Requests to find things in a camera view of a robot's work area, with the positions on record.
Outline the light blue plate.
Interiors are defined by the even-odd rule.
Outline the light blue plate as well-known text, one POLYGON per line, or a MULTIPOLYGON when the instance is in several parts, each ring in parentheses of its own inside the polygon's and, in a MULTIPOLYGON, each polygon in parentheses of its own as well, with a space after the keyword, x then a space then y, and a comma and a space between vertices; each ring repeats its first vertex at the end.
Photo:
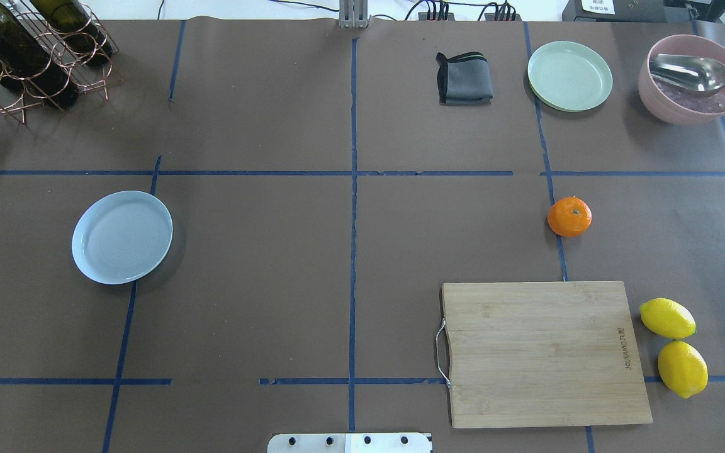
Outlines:
POLYGON ((73 230, 72 258, 90 280, 115 286, 152 272, 172 246, 172 215, 150 193, 119 191, 90 206, 73 230))

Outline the light green plate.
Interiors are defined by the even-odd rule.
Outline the light green plate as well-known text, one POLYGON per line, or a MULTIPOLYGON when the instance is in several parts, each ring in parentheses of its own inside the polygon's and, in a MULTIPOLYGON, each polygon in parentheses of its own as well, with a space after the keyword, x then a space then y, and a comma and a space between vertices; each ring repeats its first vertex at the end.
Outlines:
POLYGON ((527 63, 527 79, 542 103, 569 113, 602 105, 614 87, 604 58, 584 44, 570 41, 549 42, 535 49, 527 63))

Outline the folded grey cloth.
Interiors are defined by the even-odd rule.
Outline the folded grey cloth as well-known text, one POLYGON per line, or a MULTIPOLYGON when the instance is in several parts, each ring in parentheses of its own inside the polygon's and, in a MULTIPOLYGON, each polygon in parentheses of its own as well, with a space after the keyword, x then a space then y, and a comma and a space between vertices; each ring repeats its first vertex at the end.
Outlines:
POLYGON ((437 88, 442 105, 466 106, 489 103, 494 98, 489 63, 480 52, 447 57, 438 52, 437 88))

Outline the bamboo cutting board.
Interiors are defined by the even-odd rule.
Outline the bamboo cutting board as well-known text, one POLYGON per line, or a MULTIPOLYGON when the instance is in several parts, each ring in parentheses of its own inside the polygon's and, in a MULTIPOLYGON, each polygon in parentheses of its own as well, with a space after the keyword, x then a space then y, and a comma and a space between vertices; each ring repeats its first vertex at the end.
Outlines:
POLYGON ((441 286, 456 429, 653 421, 621 281, 441 286))

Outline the orange mandarin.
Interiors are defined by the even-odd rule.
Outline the orange mandarin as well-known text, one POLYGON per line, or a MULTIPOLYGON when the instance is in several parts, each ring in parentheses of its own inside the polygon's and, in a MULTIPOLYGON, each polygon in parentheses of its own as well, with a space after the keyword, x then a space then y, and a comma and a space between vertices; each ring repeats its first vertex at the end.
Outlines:
POLYGON ((575 237, 587 232, 592 226, 592 209, 581 198, 565 197, 550 207, 546 220, 556 235, 575 237))

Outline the orange black usb hub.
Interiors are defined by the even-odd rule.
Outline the orange black usb hub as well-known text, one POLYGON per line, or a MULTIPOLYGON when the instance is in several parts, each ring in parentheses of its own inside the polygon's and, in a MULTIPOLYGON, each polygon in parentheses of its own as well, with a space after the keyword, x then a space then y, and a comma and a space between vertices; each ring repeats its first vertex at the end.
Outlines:
POLYGON ((417 12, 417 19, 424 22, 452 22, 455 20, 451 3, 427 2, 426 11, 417 12))
POLYGON ((478 20, 485 20, 486 22, 515 22, 520 20, 520 15, 516 11, 515 6, 509 1, 503 1, 501 3, 491 2, 481 9, 478 20))

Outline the yellow lemon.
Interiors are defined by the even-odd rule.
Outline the yellow lemon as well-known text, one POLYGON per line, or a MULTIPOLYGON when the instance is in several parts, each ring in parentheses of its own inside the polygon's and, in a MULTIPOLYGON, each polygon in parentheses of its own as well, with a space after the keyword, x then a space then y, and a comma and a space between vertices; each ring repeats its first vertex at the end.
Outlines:
POLYGON ((690 310, 668 298, 654 298, 639 307, 644 326, 661 337, 679 340, 696 333, 697 324, 690 310))
POLYGON ((687 342, 668 342, 661 348, 656 365, 663 384, 683 399, 701 393, 709 382, 707 363, 687 342))

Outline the pink bowl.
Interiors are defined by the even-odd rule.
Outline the pink bowl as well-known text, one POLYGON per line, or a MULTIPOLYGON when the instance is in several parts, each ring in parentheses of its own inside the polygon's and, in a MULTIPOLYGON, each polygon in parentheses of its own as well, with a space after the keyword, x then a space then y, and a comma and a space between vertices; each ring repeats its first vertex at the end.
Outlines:
POLYGON ((668 99, 656 86, 655 79, 652 78, 648 70, 648 62, 660 53, 696 55, 696 57, 717 59, 725 63, 725 47, 698 35, 670 35, 654 43, 644 57, 637 79, 639 97, 652 115, 659 118, 659 120, 667 121, 667 123, 675 125, 703 124, 725 115, 725 111, 721 113, 691 111, 668 99))

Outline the black desktop box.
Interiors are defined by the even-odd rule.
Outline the black desktop box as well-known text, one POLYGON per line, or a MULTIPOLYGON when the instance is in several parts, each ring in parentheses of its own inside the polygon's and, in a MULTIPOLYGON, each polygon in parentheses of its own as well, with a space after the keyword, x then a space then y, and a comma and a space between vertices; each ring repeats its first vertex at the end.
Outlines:
POLYGON ((666 23, 663 1, 567 1, 562 22, 666 23))

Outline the clear ice cubes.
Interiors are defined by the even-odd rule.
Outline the clear ice cubes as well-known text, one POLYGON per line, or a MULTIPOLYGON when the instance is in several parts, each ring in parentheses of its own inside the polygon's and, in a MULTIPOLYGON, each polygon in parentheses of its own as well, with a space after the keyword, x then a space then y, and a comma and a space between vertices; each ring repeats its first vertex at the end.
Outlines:
POLYGON ((691 111, 705 114, 717 114, 725 111, 725 94, 722 92, 707 96, 657 79, 654 80, 654 83, 668 99, 691 111))

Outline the aluminium frame post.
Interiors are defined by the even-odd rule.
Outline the aluminium frame post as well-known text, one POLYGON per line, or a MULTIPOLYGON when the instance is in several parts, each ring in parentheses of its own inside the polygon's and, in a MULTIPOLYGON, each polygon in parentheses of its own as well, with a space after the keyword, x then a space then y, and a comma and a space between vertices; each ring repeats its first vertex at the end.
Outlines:
POLYGON ((368 0, 340 0, 339 1, 339 28, 368 28, 370 14, 368 0))

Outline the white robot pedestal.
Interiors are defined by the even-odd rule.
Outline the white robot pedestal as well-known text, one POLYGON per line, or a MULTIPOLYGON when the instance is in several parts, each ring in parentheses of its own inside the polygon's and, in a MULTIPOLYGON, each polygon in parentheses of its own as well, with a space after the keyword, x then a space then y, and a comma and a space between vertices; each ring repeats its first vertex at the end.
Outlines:
POLYGON ((280 433, 271 437, 267 452, 432 452, 429 433, 280 433))

